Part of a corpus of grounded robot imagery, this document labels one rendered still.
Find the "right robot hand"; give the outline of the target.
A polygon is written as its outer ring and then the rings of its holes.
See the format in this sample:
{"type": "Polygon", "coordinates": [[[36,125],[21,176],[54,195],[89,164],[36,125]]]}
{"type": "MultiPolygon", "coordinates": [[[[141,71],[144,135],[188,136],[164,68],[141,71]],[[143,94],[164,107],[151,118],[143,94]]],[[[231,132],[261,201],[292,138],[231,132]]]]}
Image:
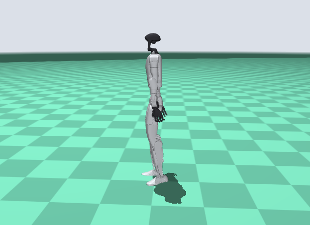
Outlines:
{"type": "MultiPolygon", "coordinates": [[[[162,107],[162,111],[161,111],[161,112],[163,113],[164,117],[166,117],[163,111],[164,111],[164,112],[165,112],[165,114],[167,115],[167,113],[166,113],[166,111],[165,111],[164,106],[162,107]]],[[[162,114],[162,113],[161,113],[161,114],[162,114]]],[[[162,117],[163,117],[163,115],[162,115],[162,117]]]]}

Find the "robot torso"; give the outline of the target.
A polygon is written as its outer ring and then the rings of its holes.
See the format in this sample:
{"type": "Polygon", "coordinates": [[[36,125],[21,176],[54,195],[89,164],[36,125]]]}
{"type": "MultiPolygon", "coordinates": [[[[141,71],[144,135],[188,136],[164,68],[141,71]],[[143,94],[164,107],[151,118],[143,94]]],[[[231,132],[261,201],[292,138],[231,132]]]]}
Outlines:
{"type": "MultiPolygon", "coordinates": [[[[154,51],[150,55],[158,55],[159,62],[158,62],[158,83],[157,83],[157,85],[158,85],[158,87],[162,87],[162,58],[161,58],[161,55],[155,53],[154,51]]],[[[149,79],[152,77],[152,74],[150,72],[150,63],[149,63],[149,56],[150,55],[148,55],[147,60],[146,60],[146,65],[145,65],[146,74],[147,74],[147,81],[149,81],[149,79]]],[[[150,88],[149,83],[148,83],[148,87],[150,88]]],[[[159,102],[160,106],[163,107],[163,100],[162,100],[162,97],[161,97],[159,90],[157,91],[157,97],[158,97],[157,101],[159,102]]],[[[150,99],[149,99],[149,104],[151,105],[150,99]]]]}

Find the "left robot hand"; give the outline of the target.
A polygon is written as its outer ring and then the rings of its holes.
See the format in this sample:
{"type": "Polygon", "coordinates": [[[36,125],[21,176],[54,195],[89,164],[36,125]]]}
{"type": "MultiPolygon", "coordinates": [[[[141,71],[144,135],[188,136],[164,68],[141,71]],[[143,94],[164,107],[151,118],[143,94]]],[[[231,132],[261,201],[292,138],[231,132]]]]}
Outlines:
{"type": "Polygon", "coordinates": [[[162,122],[165,119],[162,117],[161,111],[158,109],[159,108],[158,101],[156,102],[156,104],[157,104],[157,107],[152,107],[152,109],[153,109],[152,117],[154,116],[155,121],[160,123],[160,121],[162,122]]]}

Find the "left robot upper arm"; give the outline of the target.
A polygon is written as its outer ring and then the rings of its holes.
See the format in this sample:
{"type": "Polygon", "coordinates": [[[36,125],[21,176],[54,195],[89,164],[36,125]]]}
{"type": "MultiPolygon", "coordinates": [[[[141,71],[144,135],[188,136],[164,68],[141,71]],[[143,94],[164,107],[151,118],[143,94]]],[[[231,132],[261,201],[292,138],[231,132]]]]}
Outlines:
{"type": "Polygon", "coordinates": [[[155,78],[157,83],[158,83],[158,62],[159,62],[158,55],[149,56],[150,72],[152,74],[152,78],[155,78]]]}

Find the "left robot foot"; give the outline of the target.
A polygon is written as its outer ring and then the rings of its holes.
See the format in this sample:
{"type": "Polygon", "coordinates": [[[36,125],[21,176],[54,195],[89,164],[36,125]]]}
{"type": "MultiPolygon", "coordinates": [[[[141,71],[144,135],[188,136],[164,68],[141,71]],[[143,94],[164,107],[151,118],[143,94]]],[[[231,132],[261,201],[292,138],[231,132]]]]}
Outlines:
{"type": "Polygon", "coordinates": [[[147,184],[148,186],[154,186],[154,185],[158,185],[158,184],[160,184],[160,183],[169,181],[169,180],[168,180],[168,177],[167,177],[166,175],[163,175],[163,176],[161,176],[161,177],[162,177],[162,178],[158,178],[158,177],[156,176],[154,179],[152,179],[151,181],[147,182],[146,184],[147,184]]]}

